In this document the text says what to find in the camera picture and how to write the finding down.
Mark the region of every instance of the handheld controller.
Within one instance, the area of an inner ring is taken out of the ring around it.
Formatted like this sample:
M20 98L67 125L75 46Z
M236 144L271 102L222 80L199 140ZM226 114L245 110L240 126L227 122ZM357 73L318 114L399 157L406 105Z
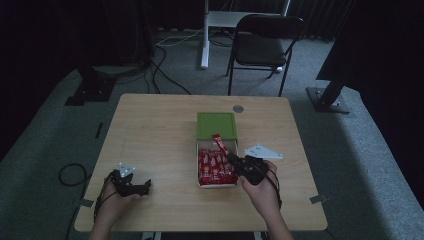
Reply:
M235 174L240 177L244 176L252 185L258 185L268 173L269 166L262 158L255 158L246 155L240 158L234 153L227 155L228 161L234 166Z
M132 173L128 176L121 177L120 172L115 169L111 174L112 175L110 179L121 197L126 197L135 193L139 194L140 196L149 194L152 180L149 179L146 183L144 183L144 185L132 185Z
M149 194L150 186L152 185L152 180L149 179L146 183L144 183L144 185L132 185L132 177L133 173L122 174L119 170L116 169L109 173L109 175L105 179L105 184L103 185L100 195L97 197L96 206L94 208L94 221L96 221L97 213L99 212L99 209L102 206L103 202L115 193L119 193L121 197L126 197L131 194L139 194L140 196ZM111 180L113 185L115 185L116 192L112 193L109 196L106 196L106 198L102 200L104 191L106 189L106 183L109 179Z

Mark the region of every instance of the stand base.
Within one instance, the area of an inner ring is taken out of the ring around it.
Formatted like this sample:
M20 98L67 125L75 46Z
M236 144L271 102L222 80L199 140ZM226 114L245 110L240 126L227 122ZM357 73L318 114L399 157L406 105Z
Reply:
M349 114L350 110L346 106L342 96L338 96L337 100L334 101L330 106L323 105L319 102L322 93L325 91L325 88L315 88L309 87L306 88L306 92L309 95L309 99L311 99L312 104L314 105L314 109L316 112L330 112L330 113L343 113Z
M65 106L83 106L85 102L107 102L115 87L116 78L97 76L100 79L100 86L96 91L88 92L84 80L79 85L74 96L66 100Z

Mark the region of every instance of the small round object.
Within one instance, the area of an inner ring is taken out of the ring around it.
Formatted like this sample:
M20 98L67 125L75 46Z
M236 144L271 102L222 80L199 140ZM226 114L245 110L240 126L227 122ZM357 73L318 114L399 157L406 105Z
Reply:
M236 112L236 113L242 113L244 111L244 108L241 105L235 105L233 107L233 111Z

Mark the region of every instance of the black chair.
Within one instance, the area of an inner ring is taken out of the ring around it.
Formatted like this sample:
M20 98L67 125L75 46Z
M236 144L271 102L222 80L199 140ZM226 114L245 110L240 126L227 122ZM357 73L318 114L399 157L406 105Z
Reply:
M250 14L243 17L235 29L227 67L226 76L230 72L228 95L231 95L234 69L271 71L271 74L267 77L269 79L278 67L284 66L283 79L278 94L281 97L292 49L301 38L304 26L303 20L298 17L264 14ZM249 67L234 67L235 61L240 65Z

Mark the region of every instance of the green box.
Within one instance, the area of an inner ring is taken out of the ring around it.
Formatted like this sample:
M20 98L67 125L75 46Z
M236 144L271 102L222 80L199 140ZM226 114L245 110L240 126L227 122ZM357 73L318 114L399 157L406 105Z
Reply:
M197 139L213 140L212 134L216 133L219 133L222 139L237 140L237 129L234 113L197 113Z

